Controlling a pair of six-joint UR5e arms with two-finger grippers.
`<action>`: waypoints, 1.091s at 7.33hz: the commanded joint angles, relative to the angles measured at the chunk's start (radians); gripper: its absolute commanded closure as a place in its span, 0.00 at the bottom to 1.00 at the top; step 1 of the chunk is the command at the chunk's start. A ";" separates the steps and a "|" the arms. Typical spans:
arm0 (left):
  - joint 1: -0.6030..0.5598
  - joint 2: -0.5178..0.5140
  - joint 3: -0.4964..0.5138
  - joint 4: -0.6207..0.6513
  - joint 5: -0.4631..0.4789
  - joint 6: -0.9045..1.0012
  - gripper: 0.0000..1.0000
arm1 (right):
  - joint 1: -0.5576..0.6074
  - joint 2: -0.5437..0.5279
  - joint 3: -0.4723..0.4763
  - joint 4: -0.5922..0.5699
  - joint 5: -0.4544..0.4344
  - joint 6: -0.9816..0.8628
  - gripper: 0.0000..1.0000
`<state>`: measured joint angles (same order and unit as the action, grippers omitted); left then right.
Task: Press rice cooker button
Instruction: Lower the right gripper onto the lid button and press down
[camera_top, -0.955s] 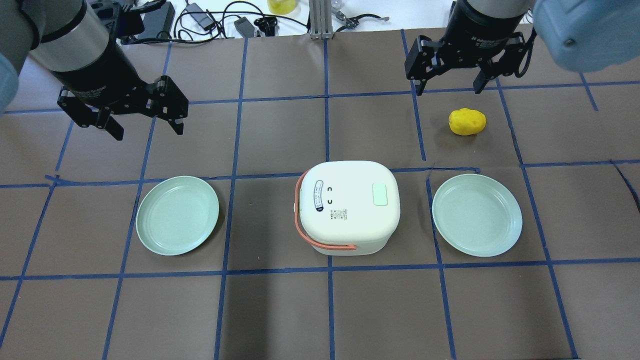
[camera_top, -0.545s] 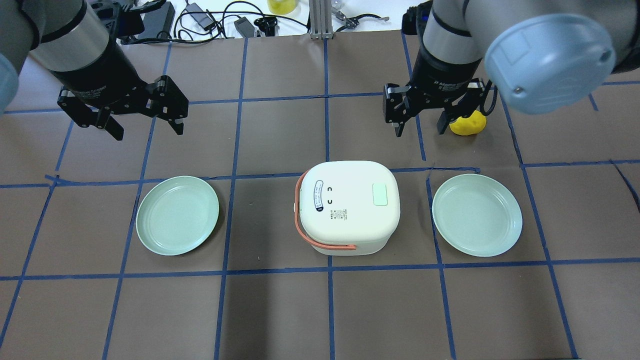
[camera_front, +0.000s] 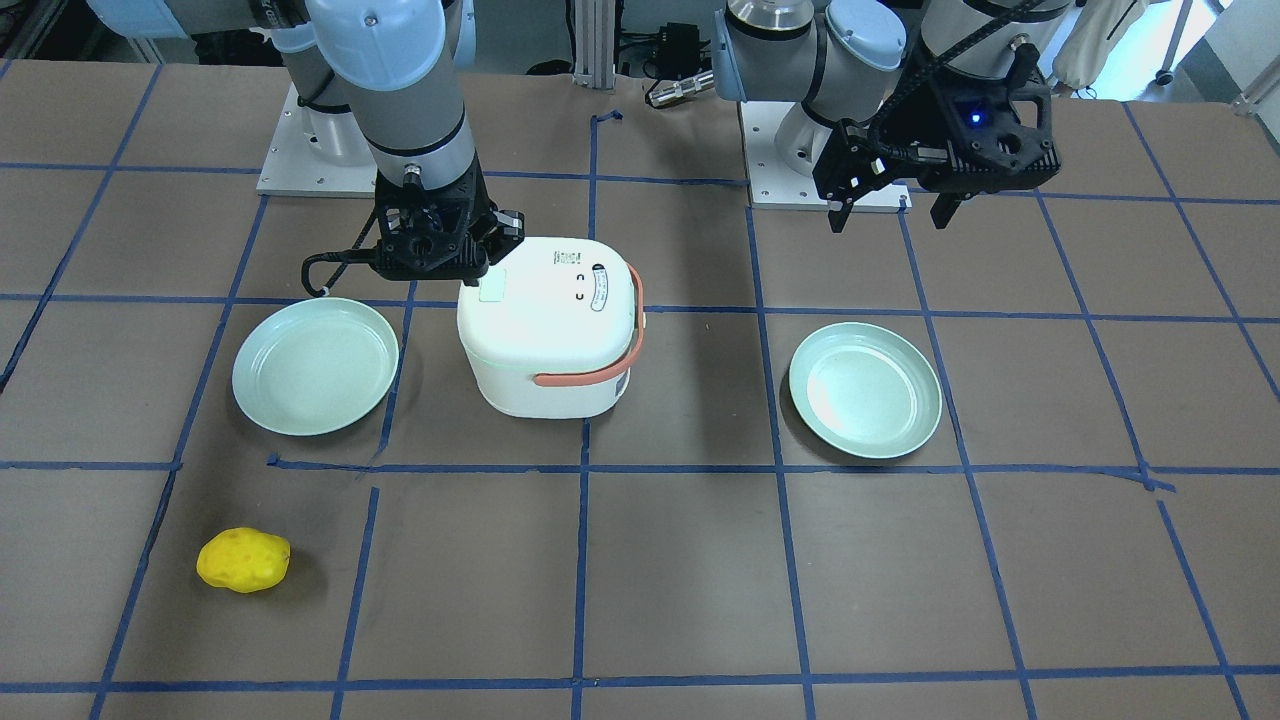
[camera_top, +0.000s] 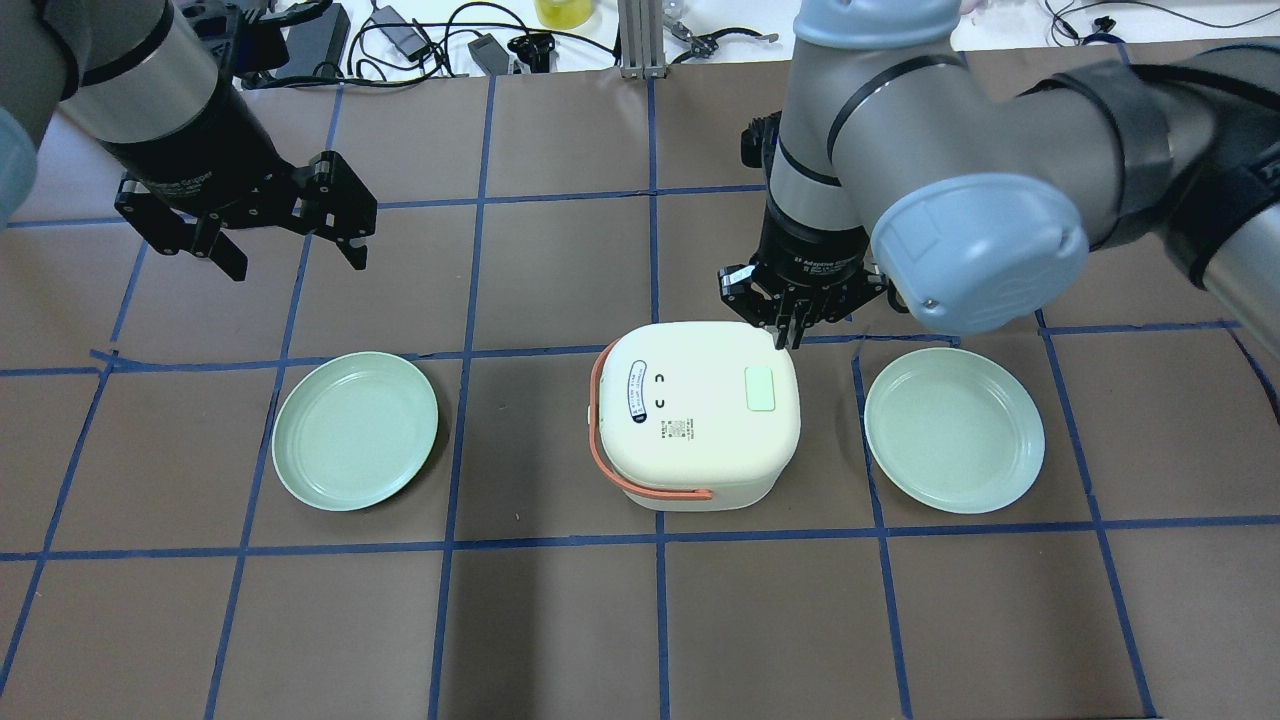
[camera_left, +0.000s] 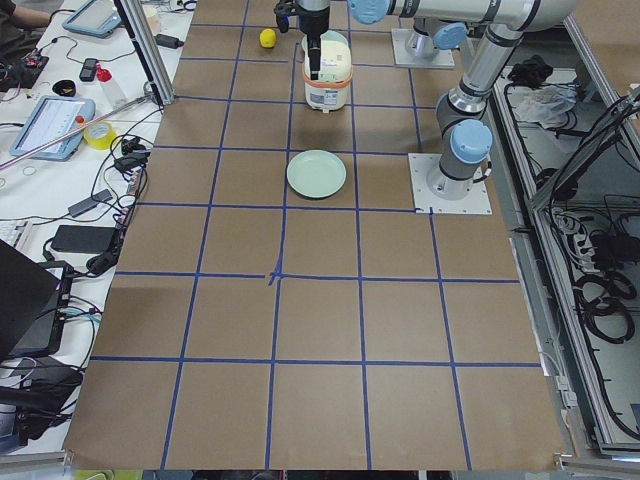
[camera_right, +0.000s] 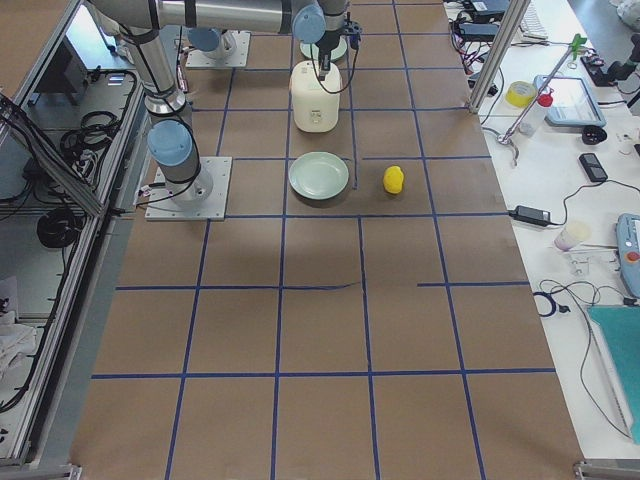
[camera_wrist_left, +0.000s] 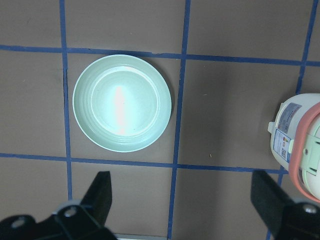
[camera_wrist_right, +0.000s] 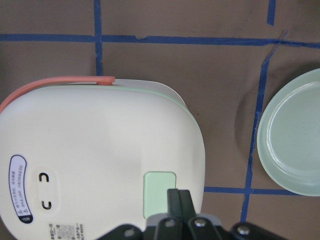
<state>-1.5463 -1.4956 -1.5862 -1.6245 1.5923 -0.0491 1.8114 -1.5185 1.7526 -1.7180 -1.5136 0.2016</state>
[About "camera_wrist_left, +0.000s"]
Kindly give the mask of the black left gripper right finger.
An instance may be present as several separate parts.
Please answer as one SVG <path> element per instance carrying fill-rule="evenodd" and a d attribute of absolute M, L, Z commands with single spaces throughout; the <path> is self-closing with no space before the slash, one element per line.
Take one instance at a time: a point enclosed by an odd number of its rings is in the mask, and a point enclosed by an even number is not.
<path fill-rule="evenodd" d="M 252 173 L 250 200 L 275 240 L 320 238 L 319 206 L 293 201 L 264 170 Z"/>

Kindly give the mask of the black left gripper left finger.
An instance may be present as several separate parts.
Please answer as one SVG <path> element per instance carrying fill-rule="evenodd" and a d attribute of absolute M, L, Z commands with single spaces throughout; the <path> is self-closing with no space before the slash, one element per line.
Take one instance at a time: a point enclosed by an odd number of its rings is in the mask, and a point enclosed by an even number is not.
<path fill-rule="evenodd" d="M 2 240 L 114 240 L 105 227 L 112 206 L 109 171 L 97 173 L 77 204 L 62 207 L 41 222 L 27 214 L 12 215 L 0 221 Z"/>

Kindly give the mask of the green plate near left arm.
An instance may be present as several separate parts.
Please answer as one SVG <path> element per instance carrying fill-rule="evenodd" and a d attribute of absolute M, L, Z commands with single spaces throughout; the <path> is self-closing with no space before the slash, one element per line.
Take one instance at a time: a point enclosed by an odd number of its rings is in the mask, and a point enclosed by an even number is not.
<path fill-rule="evenodd" d="M 164 77 L 150 63 L 115 54 L 82 71 L 72 110 L 81 131 L 97 146 L 130 153 L 150 146 L 164 133 L 172 97 Z"/>

